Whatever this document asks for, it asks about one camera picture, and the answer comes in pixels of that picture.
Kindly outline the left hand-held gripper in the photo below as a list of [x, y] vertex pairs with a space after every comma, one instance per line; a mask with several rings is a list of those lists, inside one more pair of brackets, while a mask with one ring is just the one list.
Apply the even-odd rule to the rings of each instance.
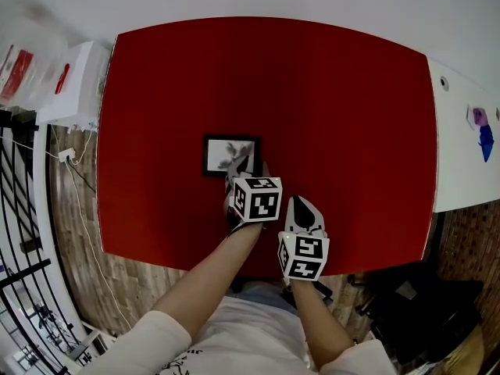
[[278, 220], [282, 199], [280, 177], [252, 177], [246, 155], [228, 166], [226, 178], [234, 179], [229, 183], [224, 202], [232, 231], [250, 223]]

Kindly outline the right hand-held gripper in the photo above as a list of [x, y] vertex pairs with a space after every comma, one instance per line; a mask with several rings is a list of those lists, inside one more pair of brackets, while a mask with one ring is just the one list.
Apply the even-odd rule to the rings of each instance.
[[[298, 233], [300, 229], [313, 233]], [[278, 234], [278, 259], [285, 282], [311, 281], [325, 302], [332, 301], [332, 290], [319, 282], [327, 263], [330, 239], [325, 237], [321, 212], [307, 199], [293, 195], [287, 204], [285, 231]]]

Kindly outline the black picture frame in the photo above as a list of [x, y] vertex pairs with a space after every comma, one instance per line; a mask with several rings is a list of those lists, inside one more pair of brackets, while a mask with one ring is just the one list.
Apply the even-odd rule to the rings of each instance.
[[202, 174], [223, 178], [232, 163], [248, 157], [249, 172], [261, 175], [263, 161], [261, 138], [248, 134], [205, 134], [202, 149]]

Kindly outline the person's left forearm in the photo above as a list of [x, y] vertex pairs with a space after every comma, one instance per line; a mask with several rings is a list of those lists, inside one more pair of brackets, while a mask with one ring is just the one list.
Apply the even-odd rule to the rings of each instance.
[[262, 229], [262, 223], [238, 228], [176, 282], [152, 309], [172, 317], [195, 337], [221, 303]]

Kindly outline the person's right forearm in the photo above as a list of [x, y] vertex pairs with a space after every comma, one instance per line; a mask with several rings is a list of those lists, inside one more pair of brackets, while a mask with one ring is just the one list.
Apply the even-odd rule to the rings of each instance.
[[291, 290], [310, 355], [320, 370], [353, 347], [354, 342], [325, 306], [312, 282], [292, 279]]

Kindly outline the person's blue jeans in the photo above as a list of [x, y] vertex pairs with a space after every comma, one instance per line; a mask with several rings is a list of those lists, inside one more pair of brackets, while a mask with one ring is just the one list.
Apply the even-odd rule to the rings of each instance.
[[297, 316], [297, 309], [284, 298], [284, 289], [282, 280], [235, 280], [225, 296], [268, 305]]

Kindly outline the person's cream printed shirt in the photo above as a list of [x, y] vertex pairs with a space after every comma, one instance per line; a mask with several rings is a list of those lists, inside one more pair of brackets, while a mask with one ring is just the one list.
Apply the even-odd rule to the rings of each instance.
[[382, 344], [363, 342], [321, 369], [297, 316], [225, 297], [196, 338], [171, 316], [147, 312], [78, 375], [397, 375]]

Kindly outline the white side desk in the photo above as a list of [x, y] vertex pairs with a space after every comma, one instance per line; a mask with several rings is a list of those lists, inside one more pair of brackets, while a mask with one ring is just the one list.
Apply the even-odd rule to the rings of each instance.
[[[437, 121], [436, 213], [466, 208], [500, 199], [500, 100], [482, 87], [428, 59]], [[449, 92], [441, 89], [446, 76]], [[479, 143], [480, 128], [472, 131], [466, 121], [467, 106], [487, 113], [495, 143], [484, 161]]]

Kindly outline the white water dispenser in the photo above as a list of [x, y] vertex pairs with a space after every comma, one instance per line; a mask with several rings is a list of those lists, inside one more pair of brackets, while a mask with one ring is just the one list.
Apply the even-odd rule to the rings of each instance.
[[60, 74], [64, 65], [70, 64], [62, 91], [56, 95], [54, 89], [48, 96], [37, 113], [36, 124], [96, 131], [110, 56], [110, 50], [97, 41], [70, 48], [62, 60]]

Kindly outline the white railing base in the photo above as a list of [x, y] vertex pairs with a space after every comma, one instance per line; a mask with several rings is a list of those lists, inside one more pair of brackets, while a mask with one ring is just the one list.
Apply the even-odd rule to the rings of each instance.
[[53, 309], [63, 322], [72, 326], [68, 333], [76, 338], [73, 350], [70, 353], [63, 353], [62, 359], [70, 373], [78, 373], [83, 367], [78, 360], [85, 353], [89, 352], [93, 357], [99, 357], [114, 345], [116, 338], [82, 319], [64, 270], [52, 211], [49, 170], [51, 161], [59, 160], [57, 155], [51, 153], [52, 135], [53, 129], [48, 125], [39, 125], [34, 131], [34, 207], [44, 257], [50, 260], [46, 270], [46, 284], [52, 296]]

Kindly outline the blue paper figure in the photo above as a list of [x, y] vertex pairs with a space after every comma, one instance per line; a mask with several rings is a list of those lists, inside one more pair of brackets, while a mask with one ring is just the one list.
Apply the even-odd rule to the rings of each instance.
[[480, 138], [478, 145], [481, 148], [483, 159], [487, 162], [491, 156], [493, 145], [495, 140], [493, 138], [493, 133], [489, 125], [480, 127]]

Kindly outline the red plastic piece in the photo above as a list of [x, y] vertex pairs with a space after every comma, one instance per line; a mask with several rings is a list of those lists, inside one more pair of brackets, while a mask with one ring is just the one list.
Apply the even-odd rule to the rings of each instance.
[[58, 82], [57, 82], [56, 87], [55, 87], [55, 94], [56, 95], [58, 95], [62, 91], [64, 82], [66, 80], [66, 77], [67, 77], [67, 74], [69, 71], [70, 71], [70, 64], [66, 63], [62, 69], [62, 72], [59, 76]]

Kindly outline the black metal railing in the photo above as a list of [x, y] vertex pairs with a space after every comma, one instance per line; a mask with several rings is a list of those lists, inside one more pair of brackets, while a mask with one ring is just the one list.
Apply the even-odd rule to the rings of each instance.
[[62, 354], [76, 338], [54, 311], [33, 193], [31, 114], [0, 109], [0, 330], [14, 344], [11, 360], [25, 375], [70, 373]]

